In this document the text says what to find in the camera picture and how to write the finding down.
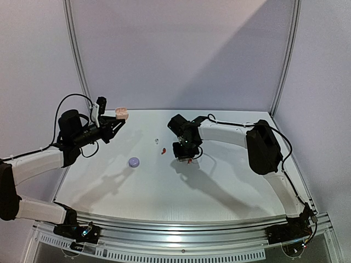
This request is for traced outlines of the purple charging case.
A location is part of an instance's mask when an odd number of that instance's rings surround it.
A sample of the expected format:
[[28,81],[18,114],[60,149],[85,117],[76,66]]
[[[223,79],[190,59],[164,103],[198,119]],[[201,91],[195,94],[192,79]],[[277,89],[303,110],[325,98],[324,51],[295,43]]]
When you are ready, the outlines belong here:
[[140,160],[139,158],[137,157],[131,157],[129,160],[128,160],[128,165],[132,168],[136,168],[140,165]]

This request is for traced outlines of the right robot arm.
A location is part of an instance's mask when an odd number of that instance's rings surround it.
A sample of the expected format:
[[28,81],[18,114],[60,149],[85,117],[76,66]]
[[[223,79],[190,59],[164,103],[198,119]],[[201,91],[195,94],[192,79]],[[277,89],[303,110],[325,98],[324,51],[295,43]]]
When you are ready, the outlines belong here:
[[200,157],[204,141],[218,141],[246,149],[249,167],[266,179],[284,208],[286,220],[290,221],[284,226],[285,236],[295,239],[304,231],[304,221],[311,217],[310,205],[299,195],[285,168],[287,157],[282,154],[276,138],[282,133],[267,121],[230,123],[216,119],[211,113],[189,121],[177,114],[167,126],[178,139],[172,145],[178,160]]

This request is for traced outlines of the pink charging case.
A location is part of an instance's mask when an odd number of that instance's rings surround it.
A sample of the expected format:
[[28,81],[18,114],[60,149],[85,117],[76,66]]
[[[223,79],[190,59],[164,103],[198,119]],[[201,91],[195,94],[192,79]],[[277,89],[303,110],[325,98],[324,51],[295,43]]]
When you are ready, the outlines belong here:
[[127,108],[126,107],[118,107],[115,109],[115,117],[116,119],[119,119],[119,120],[127,120],[128,117],[129,117],[129,113],[127,111]]

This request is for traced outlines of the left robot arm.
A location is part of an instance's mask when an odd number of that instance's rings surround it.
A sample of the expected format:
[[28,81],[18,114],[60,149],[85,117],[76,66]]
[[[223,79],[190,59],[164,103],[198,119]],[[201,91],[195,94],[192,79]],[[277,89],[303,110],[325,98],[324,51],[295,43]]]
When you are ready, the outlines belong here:
[[70,238],[78,237],[82,230],[80,223],[73,219],[76,215],[73,209],[63,204],[19,196],[16,187],[34,176],[73,165],[81,155],[81,148],[88,144],[98,140],[108,144],[127,118],[125,107],[117,108],[113,117],[103,116],[98,110],[93,110],[92,117],[77,110],[68,110],[58,120],[60,131],[56,143],[48,149],[8,161],[1,160],[1,219],[51,222],[59,224]]

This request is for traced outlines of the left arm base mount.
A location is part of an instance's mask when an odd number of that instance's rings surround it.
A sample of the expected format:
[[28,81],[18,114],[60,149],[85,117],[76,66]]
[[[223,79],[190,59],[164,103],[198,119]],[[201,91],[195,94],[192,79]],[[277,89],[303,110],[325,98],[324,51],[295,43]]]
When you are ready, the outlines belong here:
[[92,221],[88,224],[75,225],[56,225],[53,233],[65,238],[75,240],[76,243],[97,244],[102,228],[95,225]]

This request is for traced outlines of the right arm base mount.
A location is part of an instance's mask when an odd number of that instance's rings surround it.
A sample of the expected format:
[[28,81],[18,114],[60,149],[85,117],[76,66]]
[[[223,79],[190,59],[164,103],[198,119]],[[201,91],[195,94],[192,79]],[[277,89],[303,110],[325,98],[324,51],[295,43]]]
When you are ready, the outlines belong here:
[[309,224],[291,223],[272,225],[265,228],[265,235],[269,244],[293,241],[312,234]]

